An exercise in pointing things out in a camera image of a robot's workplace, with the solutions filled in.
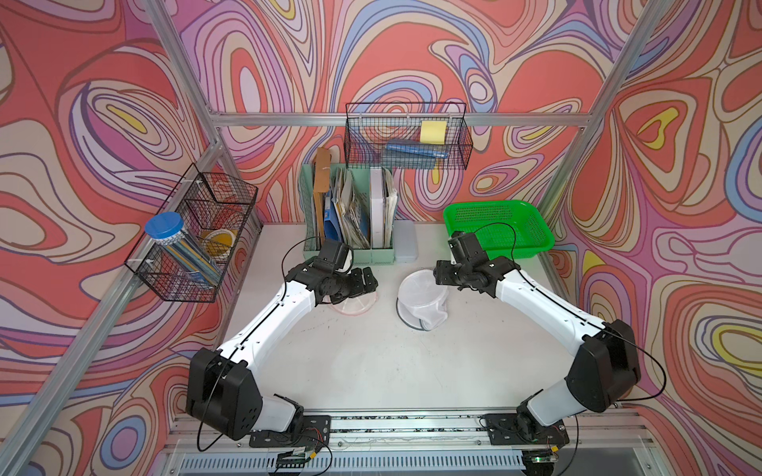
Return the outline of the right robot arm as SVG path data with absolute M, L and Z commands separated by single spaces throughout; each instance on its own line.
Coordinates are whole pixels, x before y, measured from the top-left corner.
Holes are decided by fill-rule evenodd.
M 517 408 L 516 428 L 524 440 L 535 440 L 564 418 L 585 411 L 600 414 L 640 382 L 639 347 L 628 323 L 608 323 L 578 309 L 525 275 L 511 258 L 489 258 L 473 232 L 454 232 L 448 247 L 452 259 L 437 262 L 437 284 L 512 305 L 573 355 L 565 378 Z

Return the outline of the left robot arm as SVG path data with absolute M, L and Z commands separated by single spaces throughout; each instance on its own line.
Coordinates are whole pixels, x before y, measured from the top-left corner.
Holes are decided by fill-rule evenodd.
M 320 305 L 340 305 L 377 291 L 369 267 L 353 265 L 354 251 L 327 240 L 319 254 L 283 272 L 283 283 L 262 311 L 214 350 L 200 349 L 189 369 L 186 414 L 231 440 L 252 432 L 293 432 L 304 413 L 297 402 L 267 396 L 257 383 L 275 347 Z

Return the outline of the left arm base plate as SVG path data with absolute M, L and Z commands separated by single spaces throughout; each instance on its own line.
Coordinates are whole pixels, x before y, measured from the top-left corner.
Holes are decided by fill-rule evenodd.
M 331 439 L 331 416 L 303 416 L 285 432 L 256 430 L 249 438 L 252 448 L 280 448 L 309 446 L 318 443 L 328 444 Z

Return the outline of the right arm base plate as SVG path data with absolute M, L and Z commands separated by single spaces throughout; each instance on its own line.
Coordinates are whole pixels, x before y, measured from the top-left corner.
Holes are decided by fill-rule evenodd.
M 540 426 L 531 416 L 515 413 L 487 414 L 479 420 L 493 446 L 539 445 L 561 448 L 570 443 L 566 427 L 560 420 L 551 426 Z

